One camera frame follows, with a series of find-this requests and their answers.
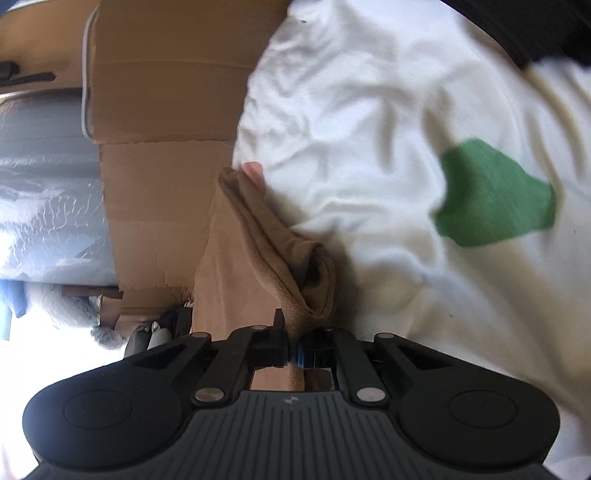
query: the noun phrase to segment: ribbed black surface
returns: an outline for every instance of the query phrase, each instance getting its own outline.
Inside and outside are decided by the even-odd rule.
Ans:
[[[540,466],[486,475],[422,457],[388,416],[349,405],[340,392],[245,391],[226,408],[202,410],[165,452],[113,472],[43,464],[29,480],[550,480]]]

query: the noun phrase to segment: cardboard box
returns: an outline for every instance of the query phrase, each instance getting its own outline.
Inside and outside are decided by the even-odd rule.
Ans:
[[[100,324],[115,328],[121,316],[123,293],[115,287],[86,287],[65,285],[62,297],[98,297]]]
[[[246,81],[286,7],[277,0],[102,1],[90,123],[101,144],[124,308],[153,312],[191,298]]]
[[[21,74],[54,72],[53,82],[0,88],[3,93],[82,86],[82,37],[100,0],[51,0],[0,17],[0,60],[16,62]]]

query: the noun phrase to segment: black fabric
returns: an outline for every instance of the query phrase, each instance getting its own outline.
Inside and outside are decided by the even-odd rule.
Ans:
[[[524,68],[544,57],[591,65],[591,8],[584,0],[442,0],[494,38]]]
[[[162,314],[157,320],[161,328],[166,328],[172,333],[173,339],[188,335],[191,331],[193,309],[178,307]]]

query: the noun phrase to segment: wrinkled fabric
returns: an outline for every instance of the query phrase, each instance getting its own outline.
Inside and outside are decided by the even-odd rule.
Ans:
[[[524,215],[536,218],[504,215],[520,224],[482,242],[449,228],[455,212],[438,230],[453,194],[442,158],[470,141],[518,165],[545,210],[529,197]],[[561,414],[546,465],[587,479],[590,71],[549,60],[521,72],[437,0],[295,1],[249,80],[234,166],[248,161],[261,163],[278,217],[335,260],[336,324],[542,388]],[[498,218],[469,212],[474,225]]]

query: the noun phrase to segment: logo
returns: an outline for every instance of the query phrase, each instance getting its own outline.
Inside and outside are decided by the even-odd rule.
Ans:
[[[296,403],[300,401],[300,399],[292,395],[291,397],[284,398],[283,401],[293,407]]]

